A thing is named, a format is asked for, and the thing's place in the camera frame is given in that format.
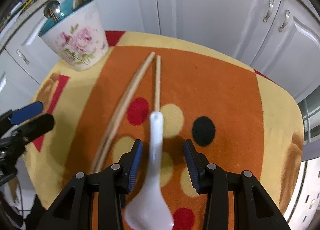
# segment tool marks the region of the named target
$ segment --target black dot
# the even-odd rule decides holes
[[[202,147],[212,143],[216,134],[216,128],[209,117],[198,117],[192,126],[192,137],[196,144]]]

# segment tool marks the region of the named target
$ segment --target yellow circle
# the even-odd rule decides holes
[[[160,172],[160,186],[167,184],[173,173],[173,161],[169,154],[162,153],[161,172]]]
[[[184,116],[181,109],[175,104],[166,104],[161,107],[160,112],[163,115],[163,137],[173,138],[177,136],[184,122]]]
[[[181,174],[180,178],[180,186],[183,192],[189,196],[189,197],[197,197],[199,194],[196,192],[196,190],[193,188],[188,168],[185,167]]]
[[[120,138],[113,147],[112,162],[117,163],[122,154],[130,152],[133,144],[134,139],[129,136]]]

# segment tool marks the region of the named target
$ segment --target orange tablecloth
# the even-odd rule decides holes
[[[46,208],[78,171],[88,172],[108,121],[133,74],[154,51],[162,57],[161,112],[164,147],[161,190],[174,229],[201,229],[205,195],[192,188],[182,145],[192,139],[198,152],[224,170],[248,169],[284,213],[297,180],[303,123],[294,99],[245,64],[212,49],[164,36],[107,32],[109,50],[83,72],[62,60],[35,99],[56,124],[27,147],[30,178]],[[143,160],[131,200],[142,186],[148,159],[148,115],[153,107],[153,65],[141,82],[109,151],[106,166],[118,162],[134,139],[143,141]],[[199,136],[196,128],[206,128]],[[230,196],[230,210],[233,209]],[[229,213],[233,228],[233,213]]]

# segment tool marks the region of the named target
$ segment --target spoon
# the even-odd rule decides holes
[[[150,150],[147,175],[140,192],[126,206],[124,216],[133,230],[172,230],[172,214],[160,190],[163,115],[150,114]]]
[[[60,13],[60,3],[57,0],[50,1],[43,10],[46,18],[52,18],[55,23],[59,22],[58,14]]]

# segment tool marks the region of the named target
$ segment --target red circle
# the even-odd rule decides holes
[[[195,223],[195,215],[189,208],[179,208],[173,214],[172,230],[190,230]]]
[[[132,125],[140,125],[147,119],[148,113],[148,101],[144,98],[136,98],[128,107],[127,119]]]

